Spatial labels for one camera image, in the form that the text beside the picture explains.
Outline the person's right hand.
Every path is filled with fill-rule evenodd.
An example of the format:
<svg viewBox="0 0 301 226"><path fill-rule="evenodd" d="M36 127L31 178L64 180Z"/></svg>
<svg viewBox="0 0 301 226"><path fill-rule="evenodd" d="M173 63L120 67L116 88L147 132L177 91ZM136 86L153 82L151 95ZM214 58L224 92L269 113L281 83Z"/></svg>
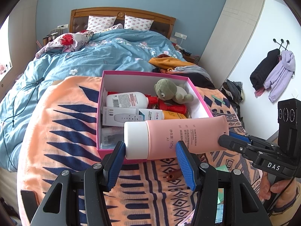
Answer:
<svg viewBox="0 0 301 226"><path fill-rule="evenodd" d="M297 180L294 179L291 182L291 184L286 188L289 182L290 180L282 180L273 185L270 185L267 173L263 172L258 194L260 201L263 202L264 200L269 200L272 193L278 194L282 192L282 195L278 198L275 206L277 208L282 208L283 206L286 206L287 204L292 202L297 195Z"/></svg>

